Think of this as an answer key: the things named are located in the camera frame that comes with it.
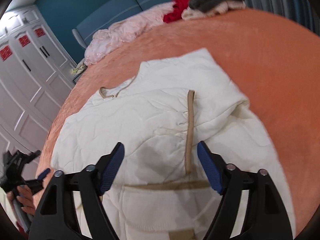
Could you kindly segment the person's left hand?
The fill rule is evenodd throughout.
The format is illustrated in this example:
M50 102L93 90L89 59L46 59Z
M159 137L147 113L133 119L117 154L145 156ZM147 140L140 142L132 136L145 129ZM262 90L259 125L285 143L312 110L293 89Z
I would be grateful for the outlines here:
M35 209L31 189L29 189L27 185L23 185L23 186L18 186L17 191L19 192L19 194L16 199L23 205L22 210L25 213L34 216L36 209ZM14 210L13 202L12 202L14 200L14 195L11 191L7 193L7 199L11 205L14 215L17 216L16 211Z

